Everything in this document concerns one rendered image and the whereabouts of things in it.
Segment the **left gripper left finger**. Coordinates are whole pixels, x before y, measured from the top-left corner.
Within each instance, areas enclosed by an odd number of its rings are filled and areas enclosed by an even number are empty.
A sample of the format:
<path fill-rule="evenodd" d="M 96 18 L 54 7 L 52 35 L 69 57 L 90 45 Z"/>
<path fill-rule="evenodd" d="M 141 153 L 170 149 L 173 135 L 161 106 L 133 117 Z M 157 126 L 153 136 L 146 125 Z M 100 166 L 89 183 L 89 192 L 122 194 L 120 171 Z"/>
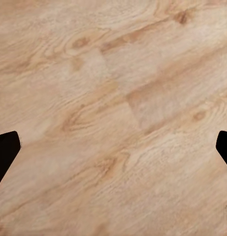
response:
<path fill-rule="evenodd" d="M 17 131 L 0 135 L 0 182 L 21 149 Z"/>

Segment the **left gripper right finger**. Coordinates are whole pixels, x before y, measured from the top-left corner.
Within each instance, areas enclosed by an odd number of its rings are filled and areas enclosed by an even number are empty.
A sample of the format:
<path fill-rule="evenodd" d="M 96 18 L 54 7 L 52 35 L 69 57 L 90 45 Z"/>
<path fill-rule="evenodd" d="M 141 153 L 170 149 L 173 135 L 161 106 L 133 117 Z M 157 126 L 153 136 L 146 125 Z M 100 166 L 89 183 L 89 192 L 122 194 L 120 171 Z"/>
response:
<path fill-rule="evenodd" d="M 216 149 L 224 159 L 227 164 L 227 132 L 221 130 L 219 132 L 217 142 L 216 142 Z"/>

